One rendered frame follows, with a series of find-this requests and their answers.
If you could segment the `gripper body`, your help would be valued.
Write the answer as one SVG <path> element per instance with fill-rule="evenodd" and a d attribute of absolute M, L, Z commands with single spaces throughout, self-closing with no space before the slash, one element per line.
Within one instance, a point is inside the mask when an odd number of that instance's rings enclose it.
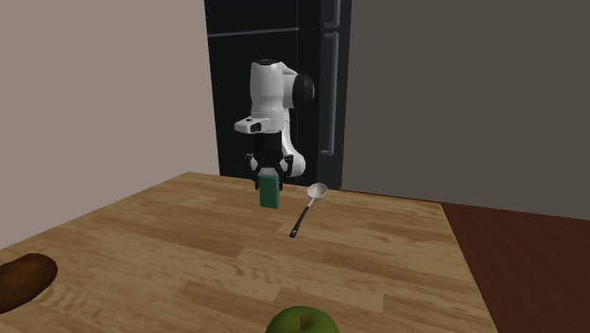
<path fill-rule="evenodd" d="M 254 168 L 279 166 L 283 160 L 282 134 L 279 131 L 276 133 L 257 133 L 253 137 L 252 166 Z"/>

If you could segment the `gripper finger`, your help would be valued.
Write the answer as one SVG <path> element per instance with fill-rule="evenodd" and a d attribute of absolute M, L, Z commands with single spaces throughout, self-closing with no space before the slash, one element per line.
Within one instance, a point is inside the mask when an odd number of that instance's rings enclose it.
<path fill-rule="evenodd" d="M 293 167 L 293 160 L 294 156 L 292 154 L 288 154 L 284 156 L 281 160 L 277 160 L 273 168 L 278 175 L 279 178 L 279 190 L 282 191 L 284 188 L 285 180 L 291 176 L 292 167 Z"/>
<path fill-rule="evenodd" d="M 259 173 L 262 170 L 262 166 L 254 158 L 253 153 L 246 153 L 244 160 L 247 163 L 248 170 L 250 172 L 250 178 L 254 181 L 254 189 L 259 189 Z"/>

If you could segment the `green box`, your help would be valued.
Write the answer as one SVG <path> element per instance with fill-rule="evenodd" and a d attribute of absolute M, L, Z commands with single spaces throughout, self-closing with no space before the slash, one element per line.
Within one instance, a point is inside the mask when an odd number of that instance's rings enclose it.
<path fill-rule="evenodd" d="M 280 207 L 280 180 L 275 175 L 258 176 L 259 202 L 262 207 L 278 209 Z"/>

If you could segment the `black refrigerator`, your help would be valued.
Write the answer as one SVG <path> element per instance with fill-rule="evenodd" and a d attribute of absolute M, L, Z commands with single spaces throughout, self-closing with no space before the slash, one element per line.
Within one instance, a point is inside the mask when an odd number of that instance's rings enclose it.
<path fill-rule="evenodd" d="M 310 106 L 290 113 L 306 161 L 293 184 L 342 183 L 352 0 L 204 0 L 219 172 L 246 178 L 254 138 L 234 130 L 251 109 L 252 62 L 274 59 L 314 83 Z"/>

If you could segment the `green apple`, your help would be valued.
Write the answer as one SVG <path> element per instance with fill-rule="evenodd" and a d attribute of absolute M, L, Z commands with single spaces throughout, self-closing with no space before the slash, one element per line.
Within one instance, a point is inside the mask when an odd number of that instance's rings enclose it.
<path fill-rule="evenodd" d="M 277 313 L 265 333 L 340 333 L 336 322 L 314 307 L 294 306 Z"/>

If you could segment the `brown potato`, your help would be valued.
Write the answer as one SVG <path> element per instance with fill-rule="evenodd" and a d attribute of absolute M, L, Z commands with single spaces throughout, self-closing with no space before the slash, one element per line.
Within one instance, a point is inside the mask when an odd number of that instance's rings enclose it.
<path fill-rule="evenodd" d="M 56 279 L 58 265 L 45 254 L 25 254 L 0 265 L 0 314 L 40 295 Z"/>

